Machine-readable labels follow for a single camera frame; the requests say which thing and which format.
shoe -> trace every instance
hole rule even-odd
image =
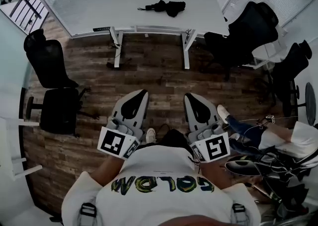
[[[222,118],[223,122],[227,124],[228,122],[226,121],[226,118],[230,115],[229,112],[221,104],[218,105],[217,111],[219,116]]]
[[[230,139],[234,139],[236,141],[238,141],[240,138],[240,135],[238,133],[233,133],[231,136],[230,136]]]
[[[155,143],[156,142],[156,131],[154,128],[149,128],[146,133],[146,143]]]

black office chair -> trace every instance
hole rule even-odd
[[[231,67],[249,64],[254,49],[278,39],[277,24],[278,18],[267,4],[249,2],[238,19],[229,25],[228,37],[211,32],[204,35],[207,49],[214,58],[200,71],[206,72],[212,63],[219,63],[228,80]]]
[[[295,99],[299,99],[299,88],[295,87],[294,78],[309,65],[308,59],[312,55],[313,53],[307,41],[304,40],[300,44],[294,43],[287,57],[282,62],[275,64],[272,73],[265,71],[268,82],[260,78],[255,79],[256,83],[262,83],[267,88],[264,97],[259,103],[263,103],[269,94],[272,94],[272,106],[275,106],[275,95],[277,95],[277,98],[283,103],[284,115],[286,117],[290,116],[293,108],[291,105],[291,94],[295,94]]]
[[[26,118],[30,119],[32,109],[42,109],[41,129],[54,134],[73,134],[79,137],[76,134],[77,114],[94,119],[98,119],[98,115],[80,112],[80,99],[89,88],[79,94],[76,89],[78,84],[68,78],[60,42],[46,40],[43,29],[38,29],[25,38],[24,50],[42,86],[53,88],[46,91],[43,104],[35,104],[34,97],[29,98]]]

white t-shirt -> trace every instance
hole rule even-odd
[[[188,157],[182,148],[137,150],[105,187],[83,172],[63,201],[64,225],[77,225],[81,205],[95,198],[104,226],[157,226],[190,215],[230,223],[233,203],[245,206],[251,226],[259,225],[259,210],[243,184],[220,190],[194,171]]]
[[[262,134],[258,148],[265,149],[272,146],[292,157],[304,158],[318,149],[318,130],[313,126],[297,121],[293,130],[291,143],[287,143],[267,129]]]

white table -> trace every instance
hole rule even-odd
[[[92,31],[93,28],[109,27],[114,42],[120,47],[115,54],[115,67],[119,67],[123,32],[117,35],[116,27],[131,26],[161,26],[176,27],[182,30],[191,29],[186,41],[186,34],[182,33],[184,51],[184,67],[189,69],[188,50],[199,31],[214,32],[229,35],[228,26],[217,0],[163,0],[184,1],[185,10],[177,17],[170,17],[164,12],[137,10],[145,8],[160,0],[70,0],[57,11],[73,13],[63,17],[63,23],[71,27],[75,33]]]
[[[14,158],[11,156],[12,150],[12,142],[10,138],[10,130],[14,129],[17,132],[17,127],[19,125],[23,126],[39,126],[39,123],[35,122],[24,122],[23,119],[9,119],[9,118],[2,118],[0,117],[0,149],[1,149],[1,156],[0,156],[0,165],[5,169],[5,172],[13,179],[16,180],[20,177],[26,176],[33,172],[36,172],[42,169],[41,165],[35,166],[33,168],[27,169],[20,173],[15,173],[16,164],[22,163],[26,161],[26,158]]]

seated person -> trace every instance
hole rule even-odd
[[[260,224],[259,210],[247,188],[231,186],[218,162],[201,164],[202,174],[197,173],[193,151],[182,133],[170,130],[159,143],[155,140],[150,129],[147,144],[139,146],[127,161],[105,155],[105,162],[93,173],[83,172],[63,201],[64,225]],[[79,211],[86,202],[97,208],[94,224],[79,224],[83,217]]]
[[[318,130],[313,126],[297,121],[294,129],[289,130],[263,121],[261,129],[237,121],[222,105],[218,106],[217,111],[224,123],[229,124],[238,134],[250,139],[243,145],[238,142],[239,135],[232,135],[230,146],[237,152],[256,154],[258,151],[255,148],[262,150],[275,146],[281,153],[302,159],[318,148]]]

